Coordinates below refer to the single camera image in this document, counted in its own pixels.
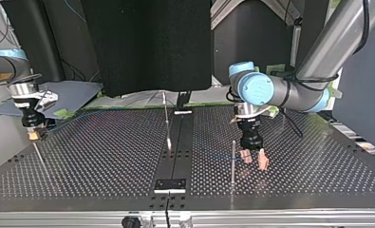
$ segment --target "metal bracket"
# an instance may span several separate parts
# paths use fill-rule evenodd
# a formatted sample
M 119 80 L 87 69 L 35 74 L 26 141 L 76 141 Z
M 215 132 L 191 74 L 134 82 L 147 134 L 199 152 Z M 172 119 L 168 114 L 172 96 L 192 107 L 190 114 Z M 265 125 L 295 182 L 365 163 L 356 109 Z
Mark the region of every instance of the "metal bracket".
M 186 192 L 186 179 L 157 180 L 155 194 L 183 194 Z
M 215 29 L 229 13 L 231 13 L 240 3 L 245 0 L 217 0 L 211 7 L 211 29 Z M 300 17 L 300 12 L 289 0 L 262 0 L 281 20 L 285 20 L 288 26 L 293 25 L 294 20 Z

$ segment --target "vertical metal pin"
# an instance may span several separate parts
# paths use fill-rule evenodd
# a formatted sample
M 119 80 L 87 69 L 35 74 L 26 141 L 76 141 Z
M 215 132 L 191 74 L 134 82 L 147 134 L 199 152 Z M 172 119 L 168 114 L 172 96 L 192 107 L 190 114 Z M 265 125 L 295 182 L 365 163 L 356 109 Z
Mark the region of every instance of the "vertical metal pin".
M 33 144 L 33 147 L 35 148 L 37 157 L 39 158 L 40 162 L 42 164 L 45 164 L 45 160 L 43 159 L 42 154 L 40 153 L 39 147 L 37 146 L 36 142 L 33 142 L 32 144 Z
M 232 193 L 234 192 L 234 170 L 235 170 L 235 161 L 236 161 L 236 141 L 232 141 Z
M 167 98 L 166 98 L 166 91 L 162 92 L 162 97 L 163 97 L 163 105 L 164 105 L 164 116 L 165 116 L 165 123 L 166 123 L 166 130 L 167 130 L 167 147 L 168 150 L 172 150 L 172 141 L 170 140 L 170 126 L 169 126 L 169 116 L 167 113 Z

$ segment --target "black perforated table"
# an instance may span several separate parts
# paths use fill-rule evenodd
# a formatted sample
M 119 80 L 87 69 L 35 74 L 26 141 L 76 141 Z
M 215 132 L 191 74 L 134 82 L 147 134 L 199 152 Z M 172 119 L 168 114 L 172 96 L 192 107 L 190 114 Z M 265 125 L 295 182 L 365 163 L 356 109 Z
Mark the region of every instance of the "black perforated table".
M 375 158 L 317 115 L 288 113 L 304 138 L 264 117 L 270 168 L 236 161 L 232 189 L 231 106 L 170 115 L 172 151 L 163 109 L 89 111 L 40 145 L 45 165 L 28 148 L 0 167 L 0 212 L 375 208 Z M 155 195 L 170 179 L 186 193 Z

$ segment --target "black cloth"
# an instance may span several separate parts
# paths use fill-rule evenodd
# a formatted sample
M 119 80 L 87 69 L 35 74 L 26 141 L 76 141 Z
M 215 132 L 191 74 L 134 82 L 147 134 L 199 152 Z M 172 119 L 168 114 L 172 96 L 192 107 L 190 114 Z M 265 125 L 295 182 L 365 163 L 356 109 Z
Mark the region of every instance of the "black cloth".
M 82 3 L 108 96 L 211 85 L 210 1 Z

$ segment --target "robotic arm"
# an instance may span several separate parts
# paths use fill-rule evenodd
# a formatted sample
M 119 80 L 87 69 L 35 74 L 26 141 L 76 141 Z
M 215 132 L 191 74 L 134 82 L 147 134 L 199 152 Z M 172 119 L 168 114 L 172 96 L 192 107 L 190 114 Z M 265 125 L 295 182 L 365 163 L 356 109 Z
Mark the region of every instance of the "robotic arm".
M 58 95 L 48 90 L 40 90 L 35 79 L 40 74 L 32 74 L 22 49 L 0 50 L 0 85 L 7 83 L 15 106 L 22 113 L 22 125 L 28 130 L 33 142 L 42 140 L 47 134 L 46 118 L 42 111 L 53 106 Z
M 263 105 L 304 112 L 323 110 L 330 97 L 328 83 L 337 78 L 342 65 L 358 50 L 365 32 L 368 35 L 368 26 L 375 27 L 375 0 L 342 0 L 294 77 L 256 72 L 252 62 L 230 66 L 230 94 L 235 101 L 237 125 L 243 132 L 241 147 L 263 149 L 257 131 Z

